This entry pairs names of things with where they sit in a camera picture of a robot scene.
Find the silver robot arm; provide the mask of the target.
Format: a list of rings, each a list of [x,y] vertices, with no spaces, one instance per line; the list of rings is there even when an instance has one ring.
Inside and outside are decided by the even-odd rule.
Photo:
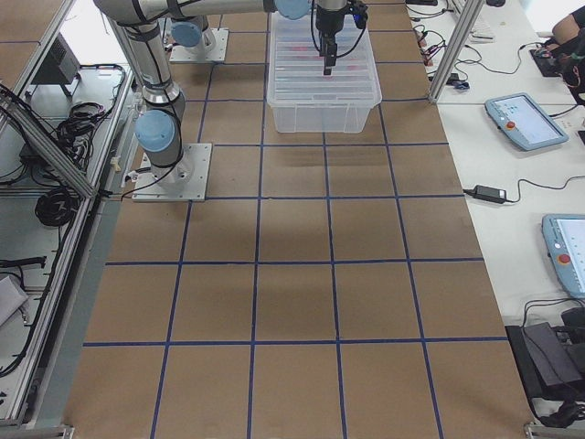
[[[126,54],[134,58],[134,73],[143,82],[146,113],[135,125],[136,138],[151,163],[154,182],[174,185],[190,177],[182,141],[185,95],[173,80],[165,57],[159,20],[170,18],[180,26],[194,26],[185,37],[174,36],[180,45],[197,46],[206,35],[209,15],[274,13],[296,20],[312,13],[311,33],[319,37],[318,51],[329,75],[338,52],[336,34],[347,16],[356,27],[367,26],[367,5],[362,1],[97,1],[95,5],[127,40]]]
[[[171,37],[179,46],[211,50],[216,39],[209,28],[207,16],[171,19]]]

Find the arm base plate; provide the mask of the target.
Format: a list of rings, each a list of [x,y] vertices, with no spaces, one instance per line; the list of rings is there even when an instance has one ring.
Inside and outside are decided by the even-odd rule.
[[[149,170],[135,179],[135,191],[131,193],[136,202],[178,202],[206,199],[212,144],[184,144],[183,158],[166,177],[162,168],[151,167],[146,153],[142,166]]]
[[[172,63],[221,63],[225,61],[229,30],[227,28],[174,27],[171,36],[175,41]]]

